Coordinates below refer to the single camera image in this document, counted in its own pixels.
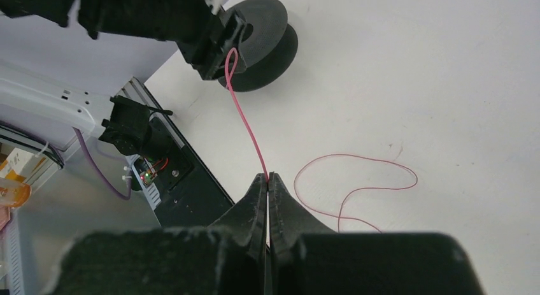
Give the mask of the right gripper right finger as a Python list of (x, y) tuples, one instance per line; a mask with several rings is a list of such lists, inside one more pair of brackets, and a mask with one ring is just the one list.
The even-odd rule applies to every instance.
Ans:
[(299, 266), (302, 255), (302, 236), (305, 234), (334, 234), (289, 193), (281, 176), (269, 174), (269, 242), (273, 294), (295, 294), (300, 291)]

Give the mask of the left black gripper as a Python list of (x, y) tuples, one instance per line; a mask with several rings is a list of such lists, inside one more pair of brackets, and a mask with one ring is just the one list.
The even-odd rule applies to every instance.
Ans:
[(202, 80), (218, 80), (225, 76), (229, 50), (239, 46), (246, 28), (247, 21), (240, 11), (227, 13), (220, 9), (199, 24), (193, 40), (177, 41), (176, 45)]

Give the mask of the black cable spool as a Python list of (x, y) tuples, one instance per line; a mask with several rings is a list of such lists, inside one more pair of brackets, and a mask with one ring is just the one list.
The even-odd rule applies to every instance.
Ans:
[(226, 11), (240, 12), (247, 23), (238, 52), (246, 70), (234, 73), (236, 92), (261, 89), (279, 78), (295, 59), (298, 37), (288, 23), (288, 12), (279, 0), (245, 0)]

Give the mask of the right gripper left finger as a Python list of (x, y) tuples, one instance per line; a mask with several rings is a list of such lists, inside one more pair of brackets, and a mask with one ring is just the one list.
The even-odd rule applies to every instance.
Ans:
[(267, 179), (258, 174), (246, 194), (210, 225), (219, 238), (215, 294), (263, 294), (266, 282)]

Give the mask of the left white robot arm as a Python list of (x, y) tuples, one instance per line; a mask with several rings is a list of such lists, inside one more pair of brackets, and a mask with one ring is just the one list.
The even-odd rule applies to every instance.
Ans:
[(223, 0), (1, 0), (1, 106), (44, 126), (63, 123), (123, 155), (165, 157), (172, 140), (150, 124), (152, 108), (117, 94), (142, 62), (142, 39), (176, 43), (203, 80), (224, 77), (243, 37), (242, 14)]

